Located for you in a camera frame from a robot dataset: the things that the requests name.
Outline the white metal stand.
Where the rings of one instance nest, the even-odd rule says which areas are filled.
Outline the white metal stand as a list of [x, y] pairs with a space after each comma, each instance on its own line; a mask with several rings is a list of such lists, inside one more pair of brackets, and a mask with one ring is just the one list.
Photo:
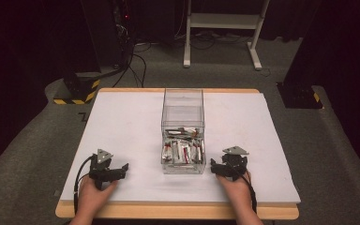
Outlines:
[[240, 29], [253, 30], [252, 40], [247, 43], [253, 66], [256, 70], [262, 70], [263, 66], [256, 51], [256, 45], [265, 20], [266, 11], [270, 0], [262, 0], [262, 9], [256, 15], [243, 14], [217, 14], [217, 13], [194, 13], [191, 6], [192, 0], [187, 0], [187, 25], [184, 49], [183, 66], [191, 65], [190, 32], [192, 28], [217, 28], [217, 29]]

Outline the black stand yellow striped base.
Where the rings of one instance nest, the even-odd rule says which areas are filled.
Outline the black stand yellow striped base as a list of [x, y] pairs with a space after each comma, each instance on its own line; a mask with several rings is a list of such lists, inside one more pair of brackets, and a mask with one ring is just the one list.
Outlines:
[[90, 72], [66, 74], [53, 96], [53, 102], [58, 105], [88, 104], [95, 96], [99, 83], [100, 78]]

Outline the clear plastic drawer box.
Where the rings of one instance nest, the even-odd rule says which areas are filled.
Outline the clear plastic drawer box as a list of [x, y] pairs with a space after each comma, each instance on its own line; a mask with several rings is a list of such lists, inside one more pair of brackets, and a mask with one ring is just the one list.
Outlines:
[[[165, 128], [202, 128], [204, 121], [204, 98], [202, 89], [168, 88], [164, 91], [161, 135]], [[202, 174], [206, 165], [162, 164], [166, 174]]]

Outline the pile of silver red packets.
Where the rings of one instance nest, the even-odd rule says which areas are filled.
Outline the pile of silver red packets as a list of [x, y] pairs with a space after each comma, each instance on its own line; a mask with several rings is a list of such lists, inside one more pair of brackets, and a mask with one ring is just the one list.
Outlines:
[[162, 164], [205, 163], [204, 133], [198, 127], [165, 128], [162, 132]]

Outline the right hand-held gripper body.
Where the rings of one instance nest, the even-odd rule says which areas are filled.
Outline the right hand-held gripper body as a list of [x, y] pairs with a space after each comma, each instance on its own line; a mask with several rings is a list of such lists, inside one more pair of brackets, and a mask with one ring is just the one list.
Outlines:
[[248, 152], [239, 146], [226, 148], [223, 152], [222, 163], [217, 166], [218, 174], [235, 181], [247, 171]]

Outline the person's left hand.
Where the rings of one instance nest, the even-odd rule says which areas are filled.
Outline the person's left hand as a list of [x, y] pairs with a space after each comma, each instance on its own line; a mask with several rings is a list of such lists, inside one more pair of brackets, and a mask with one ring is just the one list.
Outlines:
[[103, 190], [95, 186], [95, 181], [85, 176], [80, 185], [78, 218], [93, 218], [94, 215], [106, 204], [118, 185], [117, 181], [111, 182]]

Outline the person's right hand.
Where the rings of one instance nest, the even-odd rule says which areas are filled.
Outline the person's right hand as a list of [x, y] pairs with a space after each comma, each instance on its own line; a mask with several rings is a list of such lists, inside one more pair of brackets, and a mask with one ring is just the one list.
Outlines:
[[251, 194], [248, 187], [250, 183], [250, 173], [246, 172], [235, 181], [230, 181], [226, 177], [217, 175], [217, 180], [224, 188], [236, 217], [238, 219], [251, 217], [254, 211], [252, 209]]

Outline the dark equipment rack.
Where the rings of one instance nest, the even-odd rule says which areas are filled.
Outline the dark equipment rack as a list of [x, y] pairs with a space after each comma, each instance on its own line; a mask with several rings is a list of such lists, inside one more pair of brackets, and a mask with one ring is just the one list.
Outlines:
[[110, 0], [110, 3], [112, 4], [112, 17], [121, 50], [121, 65], [126, 67], [133, 51], [135, 38], [131, 4], [130, 0]]

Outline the wooden table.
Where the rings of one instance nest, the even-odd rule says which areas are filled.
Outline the wooden table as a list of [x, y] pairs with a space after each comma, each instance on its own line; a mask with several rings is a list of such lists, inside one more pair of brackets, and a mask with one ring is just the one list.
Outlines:
[[[98, 91], [108, 92], [160, 92], [161, 88], [102, 88]], [[262, 94], [254, 89], [216, 89], [207, 88], [207, 93], [250, 93]], [[258, 203], [257, 212], [262, 219], [296, 219], [299, 216], [298, 203]], [[60, 218], [71, 218], [74, 215], [73, 197], [69, 201], [60, 200], [55, 214]], [[112, 197], [99, 212], [102, 218], [165, 218], [165, 219], [232, 219], [234, 212], [228, 199], [226, 202], [115, 202]]]

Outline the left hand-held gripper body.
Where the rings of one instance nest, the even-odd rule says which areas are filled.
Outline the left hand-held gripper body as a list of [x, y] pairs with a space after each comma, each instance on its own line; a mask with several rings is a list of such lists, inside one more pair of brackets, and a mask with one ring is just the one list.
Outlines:
[[122, 178], [122, 170], [111, 170], [113, 154], [98, 149], [97, 153], [92, 156], [89, 177], [95, 182], [97, 189], [102, 189], [104, 182], [112, 182]]

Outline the white table mat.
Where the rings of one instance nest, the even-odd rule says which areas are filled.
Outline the white table mat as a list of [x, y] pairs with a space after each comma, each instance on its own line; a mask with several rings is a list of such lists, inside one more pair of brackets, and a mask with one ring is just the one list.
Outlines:
[[[160, 163], [160, 92], [97, 94], [61, 198], [73, 197], [77, 173], [89, 170], [86, 159], [103, 149], [112, 166], [129, 166], [112, 195], [115, 202], [224, 203], [227, 198], [210, 171], [166, 174]], [[204, 96], [205, 151], [219, 160], [224, 149], [248, 153], [247, 168], [258, 203], [299, 203], [300, 197], [262, 94], [207, 93]]]

